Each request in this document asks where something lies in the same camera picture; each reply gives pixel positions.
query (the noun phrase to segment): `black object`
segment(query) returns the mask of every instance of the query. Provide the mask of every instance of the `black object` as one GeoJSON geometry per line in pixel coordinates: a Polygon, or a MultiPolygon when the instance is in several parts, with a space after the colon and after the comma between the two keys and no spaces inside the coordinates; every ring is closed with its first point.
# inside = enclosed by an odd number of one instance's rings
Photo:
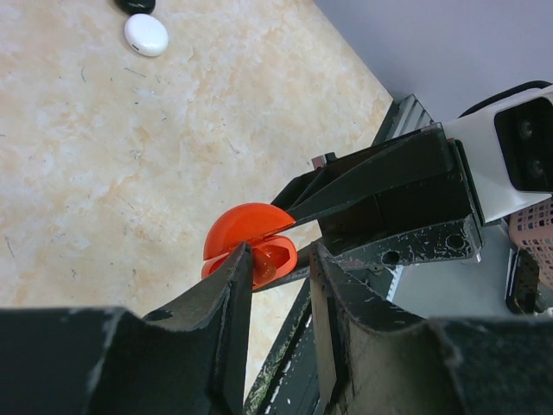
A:
{"type": "Polygon", "coordinates": [[[471,106],[469,109],[463,112],[459,116],[459,118],[463,118],[463,117],[466,117],[467,115],[474,114],[475,112],[481,110],[482,108],[485,108],[491,104],[499,102],[502,99],[512,97],[517,93],[523,93],[524,91],[528,91],[529,89],[544,89],[551,85],[552,84],[546,80],[531,80],[529,82],[525,82],[524,84],[521,84],[519,86],[514,86],[513,88],[509,88],[506,91],[503,91],[502,93],[493,95],[492,97],[488,99],[484,99],[478,104],[471,106]]]}
{"type": "MultiPolygon", "coordinates": [[[[272,202],[319,239],[347,270],[466,259],[483,244],[481,213],[461,142],[440,124],[330,161],[299,176],[272,202]]],[[[308,276],[296,268],[260,291],[308,276]]]]}
{"type": "Polygon", "coordinates": [[[242,413],[252,256],[143,320],[120,308],[0,311],[2,414],[242,413]]]}
{"type": "Polygon", "coordinates": [[[138,13],[149,15],[156,8],[156,0],[115,0],[115,4],[129,16],[138,13]]]}
{"type": "Polygon", "coordinates": [[[524,249],[518,249],[509,260],[510,274],[505,293],[507,308],[513,314],[533,314],[537,311],[539,264],[524,249]]]}
{"type": "Polygon", "coordinates": [[[326,414],[549,414],[549,318],[423,320],[311,246],[320,405],[326,414]]]}
{"type": "Polygon", "coordinates": [[[244,414],[308,415],[319,400],[309,280],[303,283],[244,403],[244,414]]]}
{"type": "Polygon", "coordinates": [[[512,186],[553,193],[553,104],[537,98],[498,112],[494,119],[512,186]]]}

